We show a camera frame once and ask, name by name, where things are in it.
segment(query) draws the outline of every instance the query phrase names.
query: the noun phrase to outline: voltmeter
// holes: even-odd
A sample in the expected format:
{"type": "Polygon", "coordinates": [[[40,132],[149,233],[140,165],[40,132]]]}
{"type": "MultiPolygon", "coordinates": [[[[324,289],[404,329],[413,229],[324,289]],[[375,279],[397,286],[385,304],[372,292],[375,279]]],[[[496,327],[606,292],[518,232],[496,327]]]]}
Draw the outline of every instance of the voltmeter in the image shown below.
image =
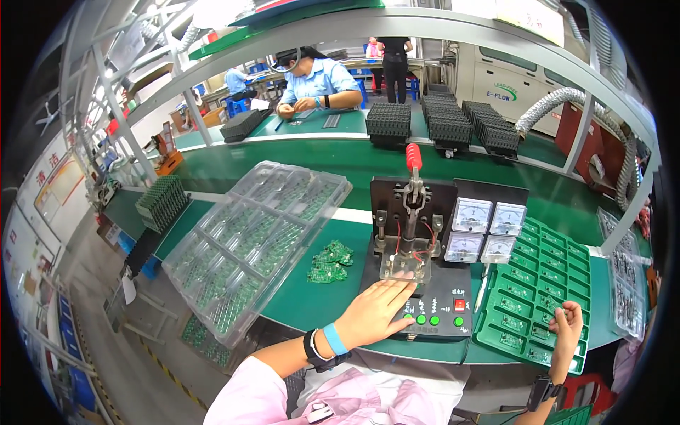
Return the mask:
{"type": "Polygon", "coordinates": [[[522,231],[525,216],[524,205],[497,202],[490,232],[492,235],[518,236],[522,231]]]}
{"type": "Polygon", "coordinates": [[[484,243],[484,235],[477,233],[451,232],[446,245],[444,260],[454,262],[477,262],[484,243]]]}
{"type": "Polygon", "coordinates": [[[493,206],[491,201],[459,197],[456,200],[452,230],[486,233],[493,206]]]}
{"type": "Polygon", "coordinates": [[[481,253],[481,262],[492,264],[507,264],[515,247],[515,238],[509,236],[489,235],[486,238],[486,245],[481,253]]]}

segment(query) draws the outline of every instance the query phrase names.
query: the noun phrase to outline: red handle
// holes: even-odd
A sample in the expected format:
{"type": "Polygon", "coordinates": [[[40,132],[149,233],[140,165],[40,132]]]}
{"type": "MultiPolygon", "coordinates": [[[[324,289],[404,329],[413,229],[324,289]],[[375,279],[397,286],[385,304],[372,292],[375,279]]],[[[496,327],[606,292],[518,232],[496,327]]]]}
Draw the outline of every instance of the red handle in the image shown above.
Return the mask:
{"type": "Polygon", "coordinates": [[[420,158],[420,148],[415,143],[409,143],[406,147],[406,167],[409,171],[413,171],[413,168],[422,169],[423,161],[420,158]]]}

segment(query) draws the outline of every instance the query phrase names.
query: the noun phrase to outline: black pants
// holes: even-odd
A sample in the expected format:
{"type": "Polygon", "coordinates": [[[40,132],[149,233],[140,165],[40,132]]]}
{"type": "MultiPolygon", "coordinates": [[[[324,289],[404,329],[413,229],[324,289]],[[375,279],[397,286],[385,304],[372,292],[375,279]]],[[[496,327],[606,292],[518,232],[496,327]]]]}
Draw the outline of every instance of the black pants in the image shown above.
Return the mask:
{"type": "Polygon", "coordinates": [[[257,96],[256,90],[246,90],[245,92],[234,93],[232,95],[231,99],[234,102],[238,102],[238,101],[241,101],[243,99],[253,99],[256,96],[257,96]]]}
{"type": "Polygon", "coordinates": [[[373,79],[375,80],[375,94],[382,94],[382,68],[372,68],[373,79]]]}
{"type": "Polygon", "coordinates": [[[383,61],[385,70],[385,83],[387,84],[387,101],[396,103],[394,96],[394,82],[396,81],[399,90],[399,103],[406,103],[406,73],[409,70],[409,63],[383,61]]]}

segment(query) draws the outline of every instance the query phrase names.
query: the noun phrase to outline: blue wristband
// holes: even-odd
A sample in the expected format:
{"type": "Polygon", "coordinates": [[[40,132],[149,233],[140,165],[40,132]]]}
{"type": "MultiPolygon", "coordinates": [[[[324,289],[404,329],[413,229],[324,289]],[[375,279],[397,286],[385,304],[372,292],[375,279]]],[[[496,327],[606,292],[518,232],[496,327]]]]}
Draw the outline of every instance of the blue wristband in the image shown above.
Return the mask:
{"type": "Polygon", "coordinates": [[[341,356],[349,352],[349,350],[342,344],[342,341],[340,341],[338,331],[335,330],[335,323],[324,326],[324,336],[330,345],[330,349],[333,350],[336,356],[341,356]]]}

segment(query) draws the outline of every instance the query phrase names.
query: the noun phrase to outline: green workbench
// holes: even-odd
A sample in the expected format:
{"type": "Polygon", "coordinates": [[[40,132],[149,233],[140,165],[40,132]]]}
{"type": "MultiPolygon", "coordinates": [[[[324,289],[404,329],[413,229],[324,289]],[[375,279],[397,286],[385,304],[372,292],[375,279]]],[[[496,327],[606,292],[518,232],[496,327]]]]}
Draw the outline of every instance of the green workbench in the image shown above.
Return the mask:
{"type": "MultiPolygon", "coordinates": [[[[284,124],[278,131],[274,131],[274,128],[279,118],[268,117],[247,141],[233,146],[217,143],[205,148],[198,132],[183,135],[177,138],[176,143],[183,150],[184,162],[174,174],[182,178],[185,190],[222,194],[229,191],[260,161],[272,160],[346,176],[354,188],[341,206],[368,211],[371,208],[369,184],[374,175],[408,177],[404,154],[374,148],[370,141],[361,136],[345,135],[365,135],[362,111],[346,112],[337,128],[323,129],[328,114],[316,111],[303,123],[284,124]]],[[[427,137],[420,112],[412,115],[411,129],[413,137],[427,137]]],[[[217,128],[210,129],[210,133],[215,141],[221,141],[217,128]]],[[[599,246],[603,242],[596,217],[598,207],[617,217],[621,216],[611,199],[593,192],[581,182],[538,167],[522,163],[498,163],[489,156],[474,153],[455,160],[446,159],[430,146],[421,146],[421,154],[423,169],[420,174],[426,179],[451,180],[461,177],[529,189],[528,216],[584,245],[599,246]]],[[[540,137],[530,137],[521,146],[520,154],[557,166],[564,163],[564,155],[559,149],[540,137]]],[[[140,196],[140,192],[121,190],[105,211],[133,239],[137,239],[144,230],[134,206],[140,196]]],[[[212,205],[212,202],[192,201],[163,239],[156,256],[164,259],[212,205]]],[[[338,318],[357,295],[370,233],[369,224],[331,220],[262,314],[300,330],[323,326],[338,318]],[[355,263],[349,269],[348,279],[329,285],[307,283],[306,273],[311,256],[332,239],[340,239],[355,250],[355,263]]],[[[649,256],[649,244],[640,237],[639,232],[637,235],[641,254],[649,256]]],[[[613,321],[610,317],[607,260],[591,257],[591,270],[593,305],[589,348],[594,348],[616,341],[619,337],[611,330],[613,321]]],[[[475,295],[481,283],[480,276],[481,265],[476,265],[473,267],[472,280],[475,295]]],[[[464,344],[385,340],[369,348],[393,356],[460,362],[464,344]]],[[[515,361],[471,343],[466,362],[500,364],[515,361]]]]}

